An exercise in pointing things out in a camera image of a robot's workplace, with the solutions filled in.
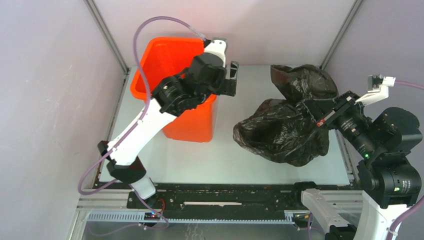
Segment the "small circuit board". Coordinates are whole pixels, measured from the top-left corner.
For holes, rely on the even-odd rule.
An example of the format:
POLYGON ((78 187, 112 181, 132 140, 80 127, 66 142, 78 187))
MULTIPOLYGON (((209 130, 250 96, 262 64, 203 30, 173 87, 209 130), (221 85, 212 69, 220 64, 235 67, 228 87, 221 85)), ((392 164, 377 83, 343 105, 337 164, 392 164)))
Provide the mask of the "small circuit board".
POLYGON ((313 217, 308 213, 295 213, 292 218, 294 227, 300 230, 306 230, 311 227, 313 221, 313 217))
POLYGON ((162 217, 157 212, 145 212, 143 216, 144 221, 161 221, 162 217))

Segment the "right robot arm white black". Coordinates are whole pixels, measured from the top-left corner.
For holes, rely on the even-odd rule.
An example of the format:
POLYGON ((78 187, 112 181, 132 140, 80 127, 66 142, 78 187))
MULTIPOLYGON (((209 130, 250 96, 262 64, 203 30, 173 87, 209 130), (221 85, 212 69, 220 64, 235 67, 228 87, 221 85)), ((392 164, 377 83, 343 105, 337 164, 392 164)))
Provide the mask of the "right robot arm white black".
POLYGON ((399 108, 385 109, 375 120, 364 108, 380 96, 348 91, 327 99, 304 99, 301 110, 317 128, 337 130, 361 155, 357 170, 362 189, 358 225, 352 225, 328 204, 316 188, 291 194, 297 209, 307 207, 325 232, 327 240, 394 240, 404 219, 424 203, 419 193, 422 179, 408 161, 408 154, 423 135, 418 118, 399 108))

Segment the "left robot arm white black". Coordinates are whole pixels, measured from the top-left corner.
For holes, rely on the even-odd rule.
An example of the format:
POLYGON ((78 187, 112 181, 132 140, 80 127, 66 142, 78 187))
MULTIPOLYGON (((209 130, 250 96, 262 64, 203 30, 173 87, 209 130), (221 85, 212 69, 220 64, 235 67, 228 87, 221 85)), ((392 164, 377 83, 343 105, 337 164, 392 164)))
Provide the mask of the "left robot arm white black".
POLYGON ((196 55, 189 67, 161 80, 147 99, 145 107, 111 141, 102 140, 97 148, 107 160, 107 171, 128 184, 145 208, 153 208, 158 194, 138 154, 165 126, 185 111, 194 110, 211 95, 235 96, 239 63, 225 62, 216 53, 196 55))

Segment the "orange plastic trash bin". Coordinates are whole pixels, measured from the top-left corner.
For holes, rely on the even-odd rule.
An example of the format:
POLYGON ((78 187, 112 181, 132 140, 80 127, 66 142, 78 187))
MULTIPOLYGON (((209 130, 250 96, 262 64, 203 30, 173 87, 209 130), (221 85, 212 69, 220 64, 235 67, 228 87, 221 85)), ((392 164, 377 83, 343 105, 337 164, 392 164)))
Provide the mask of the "orange plastic trash bin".
MULTIPOLYGON (((194 38, 158 37, 151 40, 140 61, 150 90, 163 78, 189 67, 193 58, 203 52, 203 46, 199 39, 194 38)), ((197 108, 186 110, 162 131, 173 140, 210 142, 214 135, 217 107, 217 97, 212 95, 197 108)))

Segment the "metal corner strip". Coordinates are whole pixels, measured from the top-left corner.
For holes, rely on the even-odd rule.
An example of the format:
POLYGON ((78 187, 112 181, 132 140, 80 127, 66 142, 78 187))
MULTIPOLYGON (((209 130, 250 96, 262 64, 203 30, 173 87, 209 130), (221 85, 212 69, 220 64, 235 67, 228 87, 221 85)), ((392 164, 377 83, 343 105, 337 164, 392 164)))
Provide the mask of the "metal corner strip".
POLYGON ((350 26, 354 22, 358 12, 360 11, 362 5, 366 2, 365 0, 355 0, 349 9, 344 21, 342 22, 335 38, 333 39, 328 51, 326 52, 321 64, 319 65, 319 68, 321 70, 325 70, 327 66, 329 65, 330 61, 332 60, 334 54, 336 53, 338 47, 342 43, 345 35, 347 34, 350 26))
POLYGON ((121 70, 127 74, 129 72, 129 67, 126 63, 126 61, 124 60, 124 57, 104 19, 104 17, 102 16, 102 13, 98 7, 98 5, 96 4, 95 0, 83 0, 83 2, 85 3, 88 11, 90 12, 94 22, 96 23, 101 35, 103 36, 106 44, 108 45, 108 47, 110 48, 114 58, 116 59, 116 61, 118 62, 119 67, 121 68, 121 70))

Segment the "right metal corner strip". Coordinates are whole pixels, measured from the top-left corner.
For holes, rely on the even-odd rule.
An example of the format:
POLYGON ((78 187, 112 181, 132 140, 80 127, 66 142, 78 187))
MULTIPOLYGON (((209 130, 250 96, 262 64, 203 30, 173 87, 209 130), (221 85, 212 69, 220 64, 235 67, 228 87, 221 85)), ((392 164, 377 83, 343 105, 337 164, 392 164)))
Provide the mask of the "right metal corner strip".
POLYGON ((342 22, 335 38, 333 39, 328 51, 326 52, 321 64, 319 65, 319 68, 321 70, 325 70, 327 66, 329 65, 330 61, 332 60, 334 54, 336 53, 338 47, 342 43, 345 35, 347 34, 350 26, 354 22, 358 12, 360 11, 362 5, 366 2, 365 0, 355 0, 349 9, 344 21, 342 22))

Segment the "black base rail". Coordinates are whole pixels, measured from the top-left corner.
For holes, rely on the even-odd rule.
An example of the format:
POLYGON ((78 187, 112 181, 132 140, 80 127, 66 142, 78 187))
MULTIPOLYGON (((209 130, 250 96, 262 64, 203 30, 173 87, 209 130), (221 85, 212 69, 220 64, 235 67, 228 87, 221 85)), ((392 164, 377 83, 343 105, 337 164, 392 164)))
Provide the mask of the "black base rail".
POLYGON ((170 184, 160 183, 157 193, 141 203, 135 193, 118 184, 79 199, 77 209, 89 221, 137 223, 291 224, 294 214, 308 214, 301 204, 301 191, 316 188, 339 214, 361 211, 361 191, 346 186, 294 184, 170 184), (145 212, 162 220, 144 221, 145 212))

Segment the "right small circuit board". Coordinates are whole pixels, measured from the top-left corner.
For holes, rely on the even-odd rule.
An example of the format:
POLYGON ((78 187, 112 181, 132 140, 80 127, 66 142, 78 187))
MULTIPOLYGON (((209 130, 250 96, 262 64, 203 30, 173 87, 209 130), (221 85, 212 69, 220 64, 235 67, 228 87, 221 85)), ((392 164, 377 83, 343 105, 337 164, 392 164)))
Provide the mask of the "right small circuit board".
POLYGON ((292 218, 294 227, 300 230, 306 230, 311 227, 313 221, 313 217, 308 213, 295 213, 292 218))

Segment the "left metal corner strip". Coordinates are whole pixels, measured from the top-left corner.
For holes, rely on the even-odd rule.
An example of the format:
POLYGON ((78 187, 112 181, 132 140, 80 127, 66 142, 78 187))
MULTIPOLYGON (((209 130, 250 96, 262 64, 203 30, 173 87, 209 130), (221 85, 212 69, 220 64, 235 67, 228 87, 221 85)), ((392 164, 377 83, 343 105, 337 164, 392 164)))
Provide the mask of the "left metal corner strip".
POLYGON ((98 5, 96 4, 95 0, 83 0, 83 2, 85 3, 88 11, 90 12, 94 22, 96 23, 101 35, 103 36, 106 44, 108 45, 108 47, 110 48, 114 58, 116 59, 116 61, 118 62, 119 67, 121 68, 121 70, 127 74, 129 72, 129 67, 126 63, 126 61, 124 60, 124 57, 104 19, 104 17, 102 16, 102 13, 98 7, 98 5))

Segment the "black plastic trash bag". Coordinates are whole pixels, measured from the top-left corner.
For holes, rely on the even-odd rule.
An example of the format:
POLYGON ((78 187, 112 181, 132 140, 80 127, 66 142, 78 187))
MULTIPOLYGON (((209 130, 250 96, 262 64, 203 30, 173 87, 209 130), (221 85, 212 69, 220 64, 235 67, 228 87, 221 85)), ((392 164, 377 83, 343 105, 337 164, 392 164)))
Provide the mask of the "black plastic trash bag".
POLYGON ((273 64, 270 79, 284 98, 264 100, 253 115, 233 127, 233 140, 268 161, 295 167, 326 156, 330 148, 329 131, 318 128, 312 117, 302 112, 300 102, 338 96, 331 76, 311 64, 273 64))

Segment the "left small circuit board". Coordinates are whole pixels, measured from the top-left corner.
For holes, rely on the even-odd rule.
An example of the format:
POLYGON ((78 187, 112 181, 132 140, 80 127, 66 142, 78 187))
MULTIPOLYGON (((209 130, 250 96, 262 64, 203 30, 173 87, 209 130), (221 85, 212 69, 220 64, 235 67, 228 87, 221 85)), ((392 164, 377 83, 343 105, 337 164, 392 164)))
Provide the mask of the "left small circuit board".
POLYGON ((145 212, 143 216, 144 221, 161 221, 162 217, 157 212, 145 212))

